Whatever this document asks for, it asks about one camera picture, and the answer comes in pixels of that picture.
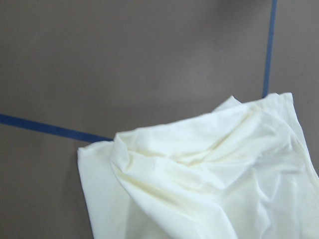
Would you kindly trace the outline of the cream long-sleeve cat shirt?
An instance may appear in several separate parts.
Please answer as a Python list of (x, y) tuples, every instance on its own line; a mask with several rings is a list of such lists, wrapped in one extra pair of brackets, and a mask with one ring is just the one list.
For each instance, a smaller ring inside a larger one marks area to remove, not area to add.
[(319, 178), (291, 93), (78, 149), (96, 239), (316, 239)]

